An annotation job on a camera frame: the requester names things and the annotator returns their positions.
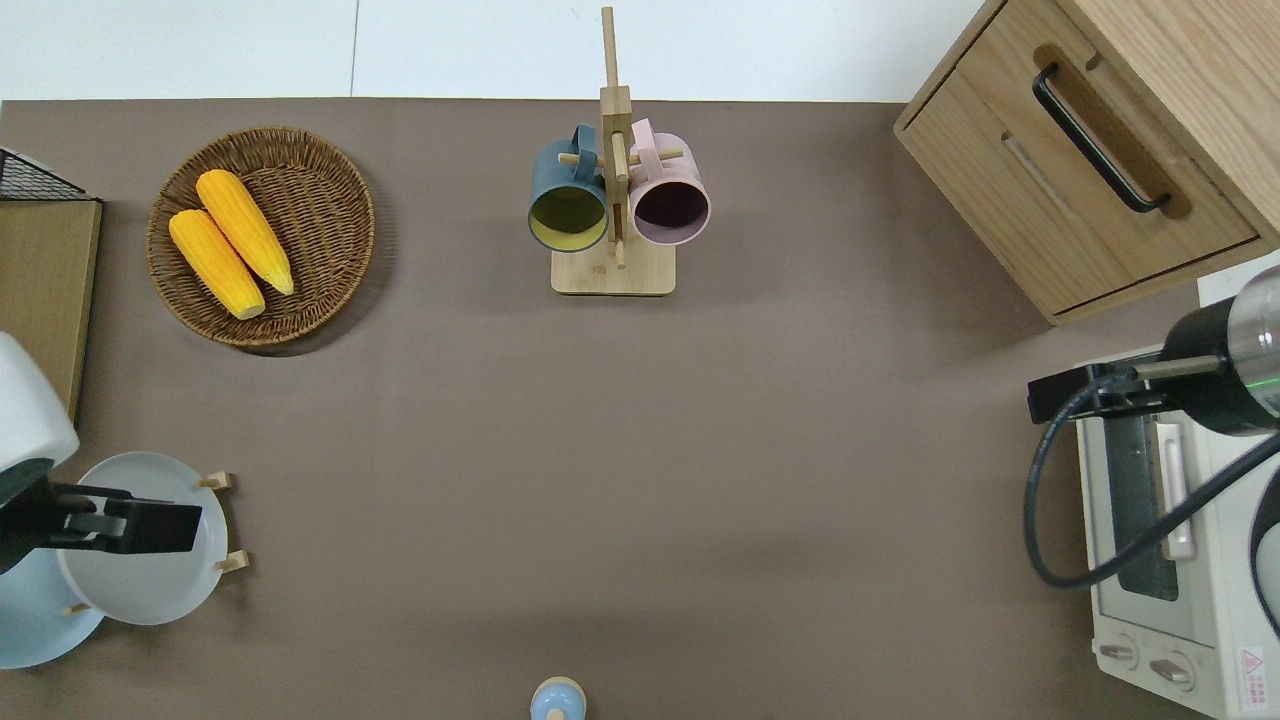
corn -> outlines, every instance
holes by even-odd
[[[262,291],[209,213],[183,210],[169,218],[169,236],[209,292],[232,315],[247,320],[262,313],[266,307]]]
[[[227,170],[207,170],[196,193],[250,269],[284,295],[293,295],[289,259],[244,183]]]

wicker basket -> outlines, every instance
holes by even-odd
[[[196,277],[169,237],[169,218],[200,208],[196,178],[221,168],[239,176],[275,231],[293,273],[293,295],[259,281],[266,310],[237,320]],[[151,282],[196,333],[236,347],[297,340],[355,295],[374,251],[374,202],[356,165],[328,141],[297,128],[253,128],[221,137],[169,177],[147,224]]]

oven window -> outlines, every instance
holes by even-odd
[[[1111,484],[1111,525],[1121,548],[1160,518],[1156,421],[1151,415],[1110,418],[1103,423],[1107,475]],[[1156,600],[1178,600],[1178,569],[1161,547],[1149,548],[1120,570],[1120,587]]]

wire basket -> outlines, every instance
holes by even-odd
[[[0,147],[0,200],[93,200],[83,188]]]

pink mug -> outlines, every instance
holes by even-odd
[[[645,118],[631,126],[636,143],[631,154],[640,164],[631,168],[632,224],[640,237],[658,245],[681,245],[698,237],[712,214],[689,143],[667,132],[653,132]],[[680,150],[678,158],[663,160],[664,150]]]

